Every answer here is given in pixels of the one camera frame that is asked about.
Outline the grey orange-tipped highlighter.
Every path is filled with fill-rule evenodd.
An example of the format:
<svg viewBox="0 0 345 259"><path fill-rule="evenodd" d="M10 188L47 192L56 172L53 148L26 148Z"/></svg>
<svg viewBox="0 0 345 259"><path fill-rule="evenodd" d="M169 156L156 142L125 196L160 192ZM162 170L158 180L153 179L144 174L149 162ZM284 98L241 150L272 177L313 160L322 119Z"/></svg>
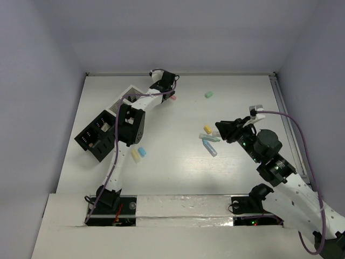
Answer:
<svg viewBox="0 0 345 259"><path fill-rule="evenodd" d="M219 136L220 136L220 133L219 133L218 131L213 131L213 132L212 132L212 135L213 135L214 137L219 137Z"/></svg>

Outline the yellow highlighter cap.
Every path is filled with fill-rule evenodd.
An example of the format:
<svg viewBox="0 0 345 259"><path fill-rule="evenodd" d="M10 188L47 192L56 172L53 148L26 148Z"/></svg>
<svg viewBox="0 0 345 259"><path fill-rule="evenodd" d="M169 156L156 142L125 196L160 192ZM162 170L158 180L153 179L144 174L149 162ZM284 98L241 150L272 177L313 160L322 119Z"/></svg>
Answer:
<svg viewBox="0 0 345 259"><path fill-rule="evenodd" d="M212 133L212 129L209 125L205 125L204 126L204 130L206 132L206 134L211 134Z"/></svg>

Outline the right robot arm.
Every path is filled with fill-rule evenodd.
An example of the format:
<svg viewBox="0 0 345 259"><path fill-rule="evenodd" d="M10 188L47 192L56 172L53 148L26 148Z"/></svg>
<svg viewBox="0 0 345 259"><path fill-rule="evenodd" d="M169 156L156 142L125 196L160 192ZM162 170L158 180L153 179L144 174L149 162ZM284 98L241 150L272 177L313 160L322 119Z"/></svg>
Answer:
<svg viewBox="0 0 345 259"><path fill-rule="evenodd" d="M306 237L322 258L344 258L344 216L319 198L280 154L282 143L271 130L256 131L250 117L216 122L221 138L238 143L258 163L264 180L246 196L231 199L235 215L269 212Z"/></svg>

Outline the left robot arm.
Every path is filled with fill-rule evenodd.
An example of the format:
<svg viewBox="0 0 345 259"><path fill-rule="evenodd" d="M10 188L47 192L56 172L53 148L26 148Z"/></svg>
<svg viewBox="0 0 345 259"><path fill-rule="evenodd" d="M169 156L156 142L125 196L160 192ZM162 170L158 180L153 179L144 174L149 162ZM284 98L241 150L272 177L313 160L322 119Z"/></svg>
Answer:
<svg viewBox="0 0 345 259"><path fill-rule="evenodd" d="M154 69L149 75L153 84L146 93L125 94L119 101L115 115L115 151L112 164L96 191L90 215L100 208L107 213L117 213L120 210L121 174L133 146L143 137L146 114L175 94L179 75L162 69Z"/></svg>

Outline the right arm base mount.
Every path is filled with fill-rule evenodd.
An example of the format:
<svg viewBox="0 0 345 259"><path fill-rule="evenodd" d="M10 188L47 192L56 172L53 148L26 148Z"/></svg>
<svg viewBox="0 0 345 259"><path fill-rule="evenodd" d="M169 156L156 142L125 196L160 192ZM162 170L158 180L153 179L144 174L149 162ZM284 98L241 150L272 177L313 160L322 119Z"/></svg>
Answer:
<svg viewBox="0 0 345 259"><path fill-rule="evenodd" d="M232 196L228 211L235 226L283 226L284 221L265 210L260 201L250 196Z"/></svg>

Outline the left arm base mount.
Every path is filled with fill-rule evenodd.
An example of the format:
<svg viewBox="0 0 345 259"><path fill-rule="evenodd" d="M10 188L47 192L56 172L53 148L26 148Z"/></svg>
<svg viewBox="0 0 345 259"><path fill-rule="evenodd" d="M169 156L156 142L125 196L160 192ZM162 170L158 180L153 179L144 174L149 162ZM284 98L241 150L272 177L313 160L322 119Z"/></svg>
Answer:
<svg viewBox="0 0 345 259"><path fill-rule="evenodd" d="M136 226L136 196L122 196L115 209L100 201L89 220L87 226L95 227L133 227Z"/></svg>

